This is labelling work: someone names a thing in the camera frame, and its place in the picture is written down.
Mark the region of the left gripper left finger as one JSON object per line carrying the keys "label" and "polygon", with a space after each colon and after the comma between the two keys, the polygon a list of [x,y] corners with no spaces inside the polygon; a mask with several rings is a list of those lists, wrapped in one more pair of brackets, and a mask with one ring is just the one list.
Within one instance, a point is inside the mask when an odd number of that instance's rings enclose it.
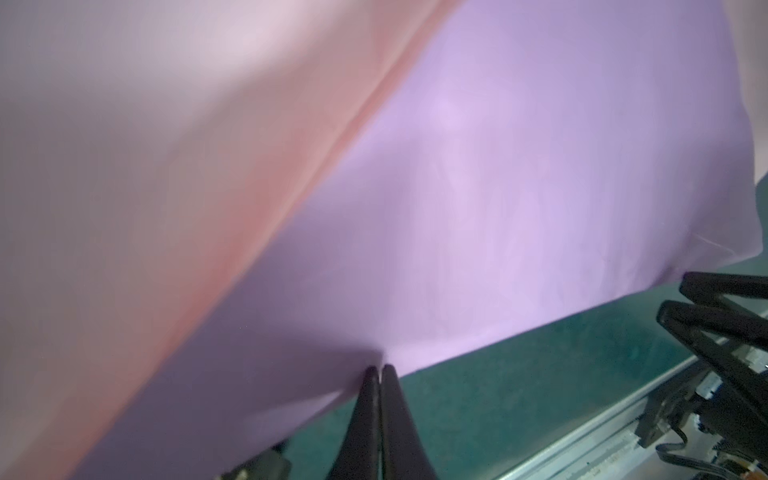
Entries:
{"label": "left gripper left finger", "polygon": [[348,428],[328,480],[377,480],[380,460],[380,377],[366,369]]}

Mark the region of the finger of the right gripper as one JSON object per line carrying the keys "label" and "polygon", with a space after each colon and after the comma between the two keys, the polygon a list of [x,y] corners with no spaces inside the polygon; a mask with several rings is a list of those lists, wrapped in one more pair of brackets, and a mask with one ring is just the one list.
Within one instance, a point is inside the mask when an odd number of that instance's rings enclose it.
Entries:
{"label": "finger of the right gripper", "polygon": [[739,401],[760,420],[767,418],[767,381],[726,348],[767,349],[767,320],[750,312],[667,300],[657,322],[718,374]]}
{"label": "finger of the right gripper", "polygon": [[683,276],[680,292],[689,300],[708,300],[722,295],[767,299],[764,276],[688,272]]}

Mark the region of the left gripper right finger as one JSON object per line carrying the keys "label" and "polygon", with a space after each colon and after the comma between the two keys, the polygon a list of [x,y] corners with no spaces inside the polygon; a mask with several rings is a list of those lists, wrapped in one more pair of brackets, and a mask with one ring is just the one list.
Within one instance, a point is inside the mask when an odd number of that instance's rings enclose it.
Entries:
{"label": "left gripper right finger", "polygon": [[381,457],[386,480],[437,480],[418,435],[395,367],[387,364],[380,382]]}

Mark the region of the pink purple wrapping paper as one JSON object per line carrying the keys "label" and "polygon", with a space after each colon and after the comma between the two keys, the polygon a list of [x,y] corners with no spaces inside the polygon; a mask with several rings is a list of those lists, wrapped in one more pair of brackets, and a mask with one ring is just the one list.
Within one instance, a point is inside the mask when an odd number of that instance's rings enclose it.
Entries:
{"label": "pink purple wrapping paper", "polygon": [[214,476],[758,255],[762,1],[5,1],[1,475]]}

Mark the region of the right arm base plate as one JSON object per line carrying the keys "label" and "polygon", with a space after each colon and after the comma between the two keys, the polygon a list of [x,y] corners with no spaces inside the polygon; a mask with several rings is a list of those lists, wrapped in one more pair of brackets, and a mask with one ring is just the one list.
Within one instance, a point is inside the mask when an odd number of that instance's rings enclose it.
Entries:
{"label": "right arm base plate", "polygon": [[650,392],[635,435],[689,479],[767,477],[767,420],[701,362]]}

